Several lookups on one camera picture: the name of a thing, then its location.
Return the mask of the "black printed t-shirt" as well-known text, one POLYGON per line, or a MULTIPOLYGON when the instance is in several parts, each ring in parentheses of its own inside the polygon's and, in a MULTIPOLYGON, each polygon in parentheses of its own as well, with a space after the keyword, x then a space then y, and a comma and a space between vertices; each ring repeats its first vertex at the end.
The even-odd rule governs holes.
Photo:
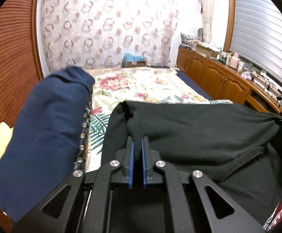
POLYGON ((125 101, 113 110, 101 161, 141 140, 185 172, 200 170, 259 223, 282 198, 282 120, 239 104, 152 104, 125 101))

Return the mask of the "dark patterned folded garment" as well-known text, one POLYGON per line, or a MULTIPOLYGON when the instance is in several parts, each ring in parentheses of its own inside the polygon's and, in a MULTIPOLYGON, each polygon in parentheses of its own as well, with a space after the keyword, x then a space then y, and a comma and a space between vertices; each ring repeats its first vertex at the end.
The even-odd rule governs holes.
POLYGON ((85 171, 86 160, 88 154, 88 137, 90 128, 90 114, 92 111, 92 92, 89 93, 88 101, 86 103, 84 113, 82 116, 81 131, 79 135, 79 146, 74 159, 73 170, 85 171))

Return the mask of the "folded navy blue garment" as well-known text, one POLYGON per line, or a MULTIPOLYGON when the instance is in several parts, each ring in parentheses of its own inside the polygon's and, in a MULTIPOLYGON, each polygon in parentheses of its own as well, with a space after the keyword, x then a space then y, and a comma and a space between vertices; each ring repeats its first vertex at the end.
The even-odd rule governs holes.
POLYGON ((0 208, 19 221, 74 170, 94 78, 72 66, 36 84, 0 159, 0 208))

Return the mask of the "red white printed bag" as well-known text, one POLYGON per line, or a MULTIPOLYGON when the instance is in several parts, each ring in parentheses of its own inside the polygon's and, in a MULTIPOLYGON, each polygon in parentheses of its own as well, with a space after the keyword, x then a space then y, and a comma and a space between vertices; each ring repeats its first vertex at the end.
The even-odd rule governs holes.
POLYGON ((282 221, 282 200, 277 204, 275 210, 263 225, 265 232, 270 232, 282 221))

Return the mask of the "long wooden sideboard cabinet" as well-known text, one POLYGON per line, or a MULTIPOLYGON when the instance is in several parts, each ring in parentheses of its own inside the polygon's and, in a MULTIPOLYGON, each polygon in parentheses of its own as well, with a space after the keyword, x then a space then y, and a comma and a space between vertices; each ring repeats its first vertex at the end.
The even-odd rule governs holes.
POLYGON ((281 112, 277 101, 261 86, 227 65, 181 46, 176 65, 212 99, 229 99, 259 112, 281 112))

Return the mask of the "pink thermos jug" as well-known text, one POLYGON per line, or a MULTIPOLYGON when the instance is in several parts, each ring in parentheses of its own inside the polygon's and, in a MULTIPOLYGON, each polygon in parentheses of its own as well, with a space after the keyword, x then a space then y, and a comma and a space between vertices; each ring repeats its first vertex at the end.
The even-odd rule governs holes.
POLYGON ((230 54, 230 63, 229 66, 235 70, 238 69, 239 64, 239 54, 238 53, 231 53, 230 54))

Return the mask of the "green leaf print bedsheet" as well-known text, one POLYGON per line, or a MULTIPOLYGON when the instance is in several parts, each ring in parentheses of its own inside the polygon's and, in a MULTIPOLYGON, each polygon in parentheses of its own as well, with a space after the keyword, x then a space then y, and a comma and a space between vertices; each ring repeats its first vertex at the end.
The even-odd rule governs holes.
MULTIPOLYGON (((231 104, 231 100, 219 99, 208 100, 200 95, 168 95, 163 98, 147 97, 147 103, 154 104, 231 104)), ((113 109, 120 103, 119 100, 114 100, 102 106, 97 106, 91 111, 90 126, 88 135, 88 153, 85 164, 85 171, 91 172, 97 170, 101 166, 101 156, 103 140, 106 129, 108 127, 109 118, 113 109)))

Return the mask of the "grey window blind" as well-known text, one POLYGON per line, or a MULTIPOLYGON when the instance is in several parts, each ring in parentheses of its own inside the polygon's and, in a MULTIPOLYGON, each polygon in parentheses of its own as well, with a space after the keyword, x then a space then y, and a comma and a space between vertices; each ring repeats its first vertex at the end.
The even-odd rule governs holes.
POLYGON ((271 0, 235 0, 230 49, 282 83, 282 14, 271 0))

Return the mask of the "yellow plush pillow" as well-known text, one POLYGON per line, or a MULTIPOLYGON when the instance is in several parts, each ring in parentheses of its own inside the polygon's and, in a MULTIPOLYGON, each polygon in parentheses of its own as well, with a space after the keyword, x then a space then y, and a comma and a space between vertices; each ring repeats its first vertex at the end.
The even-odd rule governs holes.
POLYGON ((11 141, 13 135, 13 127, 10 127, 7 123, 0 123, 0 160, 5 154, 8 144, 11 141))

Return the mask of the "cardboard box on sideboard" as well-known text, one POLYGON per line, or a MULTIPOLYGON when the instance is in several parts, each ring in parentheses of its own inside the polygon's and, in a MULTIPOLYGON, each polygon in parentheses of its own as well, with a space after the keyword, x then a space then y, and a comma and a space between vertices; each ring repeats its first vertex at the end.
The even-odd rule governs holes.
POLYGON ((209 46, 205 43, 197 43, 196 44, 196 52, 206 55, 207 57, 217 57, 217 55, 221 52, 221 48, 216 48, 213 46, 209 46))

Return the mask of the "navy blue bed cover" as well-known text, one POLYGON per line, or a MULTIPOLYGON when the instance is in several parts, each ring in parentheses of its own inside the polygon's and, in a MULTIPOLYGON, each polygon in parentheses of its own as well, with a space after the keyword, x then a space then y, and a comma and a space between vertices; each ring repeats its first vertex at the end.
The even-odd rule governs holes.
POLYGON ((212 98, 203 89, 201 89, 192 79, 190 79, 185 73, 178 70, 177 76, 190 88, 196 91, 199 95, 203 96, 207 100, 212 100, 212 98))

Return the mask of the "floral pink blanket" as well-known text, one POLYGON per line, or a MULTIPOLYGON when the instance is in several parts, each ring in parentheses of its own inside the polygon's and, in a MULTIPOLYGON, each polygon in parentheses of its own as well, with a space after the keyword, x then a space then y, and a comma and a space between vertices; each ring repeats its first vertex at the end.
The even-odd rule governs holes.
POLYGON ((124 101, 147 103, 207 103, 176 68, 107 68, 87 71, 95 80, 91 114, 110 114, 124 101))

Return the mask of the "blue cloth on box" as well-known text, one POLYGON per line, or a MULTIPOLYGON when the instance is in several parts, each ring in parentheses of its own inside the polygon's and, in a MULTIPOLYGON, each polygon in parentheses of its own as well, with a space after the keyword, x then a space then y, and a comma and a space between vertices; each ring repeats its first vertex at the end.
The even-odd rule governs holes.
POLYGON ((146 61, 142 56, 134 56, 129 53, 124 53, 121 66, 122 68, 145 67, 146 61))

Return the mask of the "brown louvered wardrobe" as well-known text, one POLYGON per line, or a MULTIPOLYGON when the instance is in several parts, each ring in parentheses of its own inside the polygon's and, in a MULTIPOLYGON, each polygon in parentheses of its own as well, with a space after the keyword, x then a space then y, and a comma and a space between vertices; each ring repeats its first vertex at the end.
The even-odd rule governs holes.
POLYGON ((36 11, 37 0, 0 0, 0 123, 9 126, 43 78, 36 11))

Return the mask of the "circle pattern sheer curtain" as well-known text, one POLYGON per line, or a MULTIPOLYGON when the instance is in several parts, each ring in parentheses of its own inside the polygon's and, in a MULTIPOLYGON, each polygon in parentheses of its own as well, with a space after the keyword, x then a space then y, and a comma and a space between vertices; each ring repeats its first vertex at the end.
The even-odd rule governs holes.
POLYGON ((41 0, 41 35, 49 71, 122 64, 124 53, 171 67, 176 0, 41 0))

